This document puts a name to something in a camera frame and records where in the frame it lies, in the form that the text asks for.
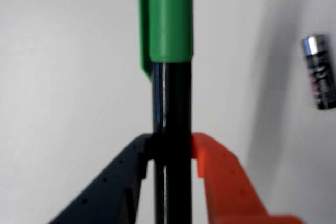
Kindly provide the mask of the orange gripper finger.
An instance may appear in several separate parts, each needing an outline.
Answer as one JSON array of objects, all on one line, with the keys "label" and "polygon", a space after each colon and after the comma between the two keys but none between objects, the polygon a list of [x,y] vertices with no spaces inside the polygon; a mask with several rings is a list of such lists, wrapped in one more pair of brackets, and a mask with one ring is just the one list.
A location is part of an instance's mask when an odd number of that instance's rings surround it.
[{"label": "orange gripper finger", "polygon": [[192,158],[204,181],[209,223],[302,223],[293,215],[269,214],[238,158],[204,133],[192,134]]}]

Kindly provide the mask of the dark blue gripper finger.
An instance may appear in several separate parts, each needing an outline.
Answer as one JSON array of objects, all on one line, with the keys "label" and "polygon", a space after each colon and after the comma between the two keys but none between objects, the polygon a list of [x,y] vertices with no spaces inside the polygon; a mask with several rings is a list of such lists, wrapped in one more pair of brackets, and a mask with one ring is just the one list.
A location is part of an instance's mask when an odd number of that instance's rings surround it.
[{"label": "dark blue gripper finger", "polygon": [[151,138],[130,142],[51,223],[135,223]]}]

